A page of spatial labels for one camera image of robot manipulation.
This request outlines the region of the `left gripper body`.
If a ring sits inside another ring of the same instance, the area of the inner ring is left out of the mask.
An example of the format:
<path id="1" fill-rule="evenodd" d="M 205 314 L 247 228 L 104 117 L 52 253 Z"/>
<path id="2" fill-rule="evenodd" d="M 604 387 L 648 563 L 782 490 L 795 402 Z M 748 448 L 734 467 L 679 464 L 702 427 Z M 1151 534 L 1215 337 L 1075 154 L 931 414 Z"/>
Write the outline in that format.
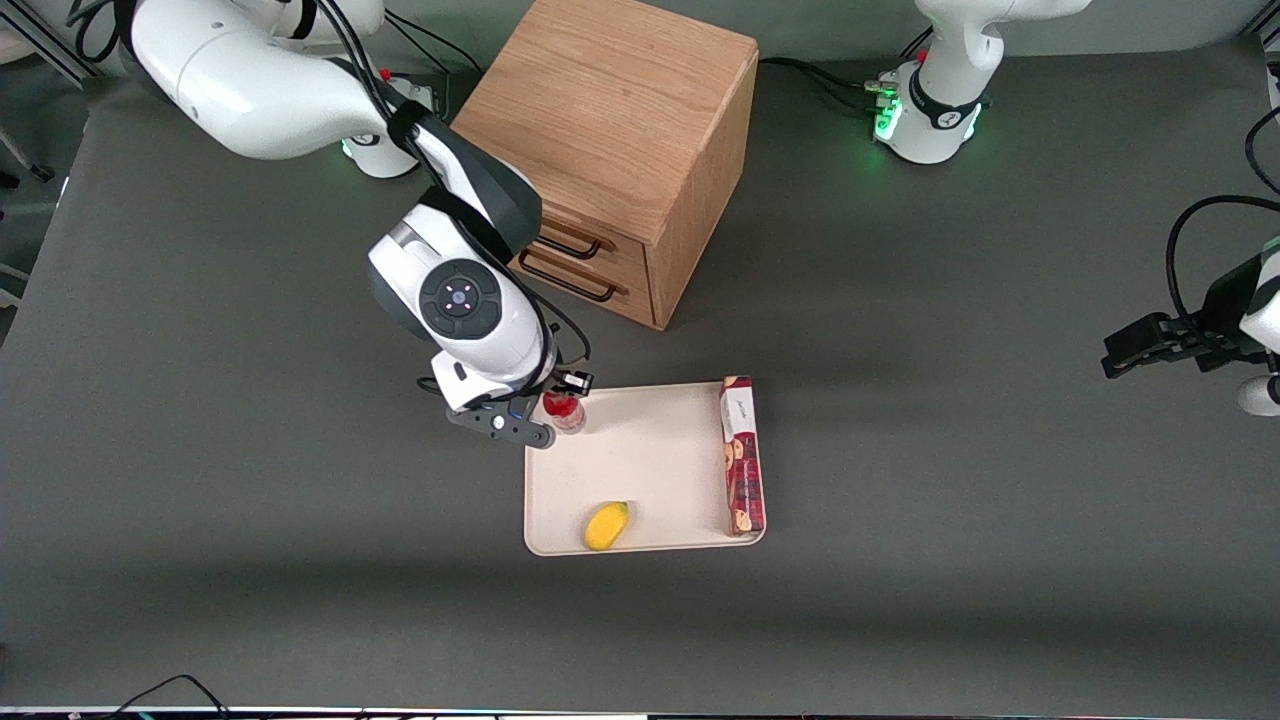
<path id="1" fill-rule="evenodd" d="M 1243 363 L 1277 370 L 1279 242 L 1215 281 L 1197 314 L 1197 324 Z"/>

